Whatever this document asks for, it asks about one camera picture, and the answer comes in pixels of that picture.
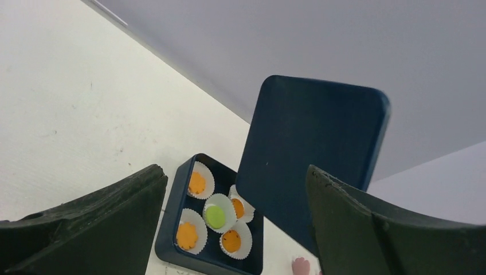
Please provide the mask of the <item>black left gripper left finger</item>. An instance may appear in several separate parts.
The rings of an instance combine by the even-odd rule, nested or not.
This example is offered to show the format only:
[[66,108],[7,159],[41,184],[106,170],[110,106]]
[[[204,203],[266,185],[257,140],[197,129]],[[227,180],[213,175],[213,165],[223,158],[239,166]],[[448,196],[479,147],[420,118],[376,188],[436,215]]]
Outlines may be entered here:
[[2,274],[145,274],[168,178],[152,164],[114,184],[1,222]]

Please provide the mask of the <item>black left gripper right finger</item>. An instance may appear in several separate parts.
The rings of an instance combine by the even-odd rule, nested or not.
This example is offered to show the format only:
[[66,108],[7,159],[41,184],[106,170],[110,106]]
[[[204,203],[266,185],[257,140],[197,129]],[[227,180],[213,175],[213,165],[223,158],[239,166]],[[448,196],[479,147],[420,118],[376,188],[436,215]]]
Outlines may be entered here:
[[323,274],[484,274],[485,226],[416,213],[309,166]]

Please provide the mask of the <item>pink cat paw tongs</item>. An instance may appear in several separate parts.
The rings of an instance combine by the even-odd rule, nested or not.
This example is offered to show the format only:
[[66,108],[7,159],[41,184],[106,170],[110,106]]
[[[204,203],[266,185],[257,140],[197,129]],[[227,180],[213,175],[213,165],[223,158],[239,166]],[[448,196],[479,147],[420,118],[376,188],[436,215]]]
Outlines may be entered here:
[[322,271],[312,273],[310,262],[304,257],[297,257],[291,263],[293,275],[322,275]]

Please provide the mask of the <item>orange flower cookie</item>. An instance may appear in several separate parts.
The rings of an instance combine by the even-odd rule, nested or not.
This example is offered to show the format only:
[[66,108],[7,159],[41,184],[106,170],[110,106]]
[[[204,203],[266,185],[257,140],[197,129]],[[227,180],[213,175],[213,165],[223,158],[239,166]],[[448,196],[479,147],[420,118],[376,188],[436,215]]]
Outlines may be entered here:
[[193,172],[190,178],[188,191],[191,195],[199,195],[206,189],[206,179],[199,172]]

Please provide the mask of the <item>green round cookie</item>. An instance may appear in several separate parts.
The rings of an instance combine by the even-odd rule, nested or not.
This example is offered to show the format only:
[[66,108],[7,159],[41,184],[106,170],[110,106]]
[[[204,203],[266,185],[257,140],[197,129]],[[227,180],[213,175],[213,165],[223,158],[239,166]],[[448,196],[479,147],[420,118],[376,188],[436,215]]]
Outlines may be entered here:
[[220,229],[226,223],[223,209],[216,205],[210,205],[205,210],[205,221],[212,229]]

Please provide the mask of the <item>dark blue box lid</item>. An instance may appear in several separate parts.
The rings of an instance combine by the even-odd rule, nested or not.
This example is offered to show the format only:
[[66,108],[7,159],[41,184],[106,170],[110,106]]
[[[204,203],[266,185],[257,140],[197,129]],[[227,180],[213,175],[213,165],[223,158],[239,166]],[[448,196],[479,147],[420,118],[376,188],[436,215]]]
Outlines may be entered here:
[[378,89],[269,76],[242,153],[237,192],[316,254],[305,186],[309,166],[367,190],[389,117],[389,99]]

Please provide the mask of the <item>orange speckled round cookie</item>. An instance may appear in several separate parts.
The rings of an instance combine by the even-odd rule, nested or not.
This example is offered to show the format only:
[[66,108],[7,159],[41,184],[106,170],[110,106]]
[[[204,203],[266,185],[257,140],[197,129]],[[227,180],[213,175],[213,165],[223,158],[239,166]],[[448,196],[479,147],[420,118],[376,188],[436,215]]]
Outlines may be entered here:
[[224,251],[234,253],[241,248],[241,237],[236,230],[228,230],[221,236],[221,245]]

